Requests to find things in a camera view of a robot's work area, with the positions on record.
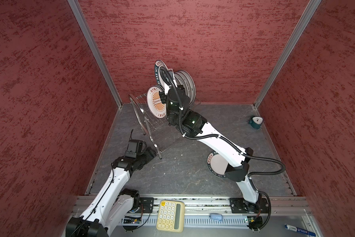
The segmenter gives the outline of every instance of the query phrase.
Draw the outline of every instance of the metal corner post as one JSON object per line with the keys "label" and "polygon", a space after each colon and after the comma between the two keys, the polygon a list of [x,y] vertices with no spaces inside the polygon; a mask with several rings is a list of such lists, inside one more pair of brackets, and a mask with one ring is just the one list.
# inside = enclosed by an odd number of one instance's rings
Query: metal corner post
{"label": "metal corner post", "polygon": [[256,100],[254,102],[255,108],[259,107],[261,101],[263,100],[263,98],[267,94],[269,88],[271,87],[275,78],[279,74],[280,69],[283,67],[285,61],[287,60],[289,54],[292,52],[294,46],[298,42],[300,36],[302,35],[303,31],[305,30],[306,26],[308,25],[310,19],[312,18],[313,14],[316,11],[320,2],[321,2],[321,0],[310,0],[309,1],[300,20],[298,21],[296,27],[294,28],[292,35],[290,36],[287,44],[285,45],[283,52],[281,53],[279,59],[277,60],[275,67],[272,69],[272,72],[270,73],[269,77],[267,78],[266,83],[264,84],[258,97],[256,98]]}
{"label": "metal corner post", "polygon": [[105,81],[108,84],[110,92],[113,95],[114,100],[116,101],[118,108],[121,108],[122,104],[123,104],[122,100],[119,97],[118,91],[117,91],[117,89],[116,89],[116,87],[114,85],[114,82],[113,82],[113,80],[112,80],[112,78],[110,76],[108,68],[105,65],[104,59],[101,56],[100,50],[97,47],[95,39],[93,38],[93,35],[92,35],[91,31],[89,30],[88,24],[87,24],[87,22],[85,20],[83,12],[81,11],[81,7],[80,7],[78,1],[77,0],[67,0],[67,1],[68,1],[69,5],[70,5],[70,7],[72,9],[72,12],[75,15],[77,23],[79,24],[79,26],[81,28],[81,31],[83,32],[86,41],[88,42],[89,47],[91,48],[93,56],[95,57],[96,62],[99,65],[101,73],[103,74],[103,76],[105,78]]}

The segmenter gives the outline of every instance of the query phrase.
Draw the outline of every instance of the dish rack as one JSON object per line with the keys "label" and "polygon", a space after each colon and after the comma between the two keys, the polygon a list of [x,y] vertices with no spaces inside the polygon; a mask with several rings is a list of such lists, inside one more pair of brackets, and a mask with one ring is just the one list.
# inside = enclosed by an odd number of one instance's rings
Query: dish rack
{"label": "dish rack", "polygon": [[[162,159],[162,152],[183,139],[182,135],[174,126],[169,126],[167,118],[156,118],[147,106],[147,94],[138,97],[129,94],[130,102],[141,126],[143,135],[148,135],[155,146],[159,159]],[[190,109],[201,104],[197,98],[189,105]]]}

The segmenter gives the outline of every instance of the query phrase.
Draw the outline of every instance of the red textured wallpaper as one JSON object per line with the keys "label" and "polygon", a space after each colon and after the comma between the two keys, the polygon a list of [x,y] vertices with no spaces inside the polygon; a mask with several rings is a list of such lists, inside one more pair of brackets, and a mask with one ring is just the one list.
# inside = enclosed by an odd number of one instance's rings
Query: red textured wallpaper
{"label": "red textured wallpaper", "polygon": [[155,85],[163,60],[203,102],[253,103],[308,0],[80,0],[119,95]]}
{"label": "red textured wallpaper", "polygon": [[326,236],[355,236],[355,1],[322,0],[260,106]]}
{"label": "red textured wallpaper", "polygon": [[61,235],[115,111],[66,0],[0,1],[0,236]]}

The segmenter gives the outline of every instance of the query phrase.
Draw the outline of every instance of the green alarm clock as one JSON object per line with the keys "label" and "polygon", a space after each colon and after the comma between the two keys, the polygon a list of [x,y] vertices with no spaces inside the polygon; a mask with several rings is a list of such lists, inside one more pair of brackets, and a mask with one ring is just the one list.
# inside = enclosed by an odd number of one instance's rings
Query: green alarm clock
{"label": "green alarm clock", "polygon": [[249,120],[249,124],[255,129],[259,129],[262,123],[263,118],[258,116],[252,116]]}

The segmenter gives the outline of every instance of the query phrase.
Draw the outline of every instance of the yellow calculator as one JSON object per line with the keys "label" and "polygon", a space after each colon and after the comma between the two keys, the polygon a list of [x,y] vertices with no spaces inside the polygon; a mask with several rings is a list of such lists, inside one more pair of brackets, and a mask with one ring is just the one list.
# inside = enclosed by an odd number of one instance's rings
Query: yellow calculator
{"label": "yellow calculator", "polygon": [[160,202],[156,229],[180,233],[184,228],[185,205],[183,202]]}

